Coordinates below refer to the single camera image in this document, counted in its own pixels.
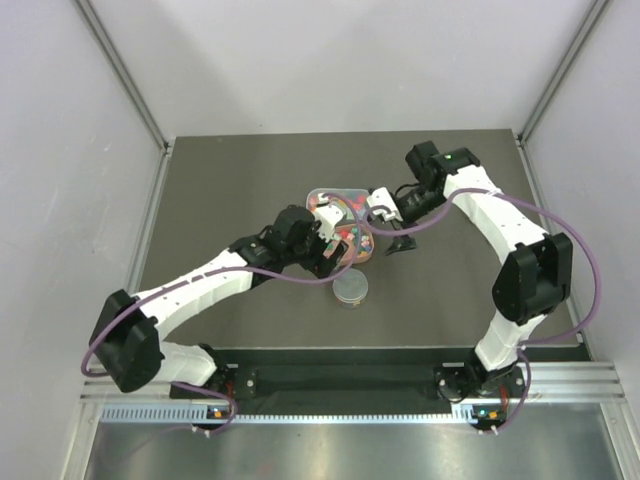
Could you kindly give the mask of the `clear round glass jar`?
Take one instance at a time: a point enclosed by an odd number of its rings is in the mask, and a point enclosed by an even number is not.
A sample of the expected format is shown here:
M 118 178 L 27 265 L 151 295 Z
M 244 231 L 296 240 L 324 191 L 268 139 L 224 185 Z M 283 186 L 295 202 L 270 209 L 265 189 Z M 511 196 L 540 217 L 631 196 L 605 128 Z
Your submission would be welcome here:
M 338 304 L 345 309 L 355 309 L 363 305 L 365 301 L 365 297 L 352 299 L 352 298 L 344 298 L 341 296 L 337 296 L 336 300 Z

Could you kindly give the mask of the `white round jar lid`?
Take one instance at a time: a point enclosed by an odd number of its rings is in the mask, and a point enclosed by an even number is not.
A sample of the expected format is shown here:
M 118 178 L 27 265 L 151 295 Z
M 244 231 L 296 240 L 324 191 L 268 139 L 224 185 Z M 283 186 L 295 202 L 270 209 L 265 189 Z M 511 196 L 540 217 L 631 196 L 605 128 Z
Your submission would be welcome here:
M 366 275 L 357 269 L 346 270 L 332 284 L 332 291 L 336 297 L 352 299 L 366 297 L 368 290 L 369 283 Z

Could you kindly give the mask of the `pink oval candy box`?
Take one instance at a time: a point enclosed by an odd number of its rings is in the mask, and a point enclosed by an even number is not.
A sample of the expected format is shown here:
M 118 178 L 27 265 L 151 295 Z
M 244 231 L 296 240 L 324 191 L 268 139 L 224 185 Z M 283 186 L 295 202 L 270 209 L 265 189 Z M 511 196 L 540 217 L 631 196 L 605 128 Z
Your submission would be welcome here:
M 355 223 L 343 224 L 336 227 L 332 241 L 324 251 L 324 256 L 331 257 L 341 242 L 347 245 L 347 250 L 338 263 L 339 267 L 350 262 L 360 264 L 368 261 L 375 248 L 374 237 L 367 227 L 361 226 L 357 229 Z

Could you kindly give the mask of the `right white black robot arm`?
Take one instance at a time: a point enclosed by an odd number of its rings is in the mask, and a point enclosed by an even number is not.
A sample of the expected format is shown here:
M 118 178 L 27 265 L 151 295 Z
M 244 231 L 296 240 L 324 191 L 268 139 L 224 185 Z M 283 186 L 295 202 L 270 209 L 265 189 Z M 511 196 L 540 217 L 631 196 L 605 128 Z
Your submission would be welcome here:
M 431 141 L 405 157 L 416 181 L 406 194 L 381 187 L 370 192 L 372 215 L 395 230 L 416 226 L 442 205 L 457 206 L 482 233 L 501 263 L 492 287 L 496 312 L 459 375 L 440 379 L 444 395 L 461 401 L 498 389 L 531 333 L 570 294 L 573 244 L 549 234 L 510 202 L 499 198 L 480 160 L 468 148 L 440 152 Z

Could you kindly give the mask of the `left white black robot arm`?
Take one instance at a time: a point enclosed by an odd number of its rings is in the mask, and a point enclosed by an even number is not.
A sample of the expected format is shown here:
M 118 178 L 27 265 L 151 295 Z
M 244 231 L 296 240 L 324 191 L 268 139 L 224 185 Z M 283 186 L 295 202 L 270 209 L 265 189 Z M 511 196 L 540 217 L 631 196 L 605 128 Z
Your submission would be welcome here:
M 89 340 L 90 355 L 123 393 L 157 381 L 186 383 L 209 397 L 220 394 L 227 374 L 212 349 L 175 344 L 168 335 L 217 303 L 282 278 L 291 265 L 311 273 L 314 284 L 334 279 L 347 245 L 341 242 L 331 253 L 326 249 L 344 215 L 335 203 L 313 211 L 291 205 L 260 233 L 236 240 L 167 284 L 110 294 Z

